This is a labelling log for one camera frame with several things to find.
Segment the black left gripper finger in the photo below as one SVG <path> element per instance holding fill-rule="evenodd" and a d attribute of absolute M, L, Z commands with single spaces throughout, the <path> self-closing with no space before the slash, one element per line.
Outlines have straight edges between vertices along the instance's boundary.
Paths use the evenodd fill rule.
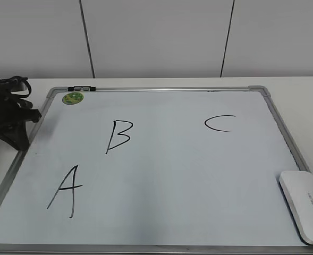
<path fill-rule="evenodd" d="M 25 151 L 30 145 L 25 124 L 0 127 L 0 139 L 18 151 Z"/>

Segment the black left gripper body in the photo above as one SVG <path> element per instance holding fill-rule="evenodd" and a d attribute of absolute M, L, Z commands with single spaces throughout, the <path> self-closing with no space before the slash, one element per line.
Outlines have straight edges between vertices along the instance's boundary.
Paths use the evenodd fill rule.
<path fill-rule="evenodd" d="M 41 113 L 26 100 L 32 92 L 27 77 L 0 78 L 0 128 L 6 125 L 37 123 Z"/>

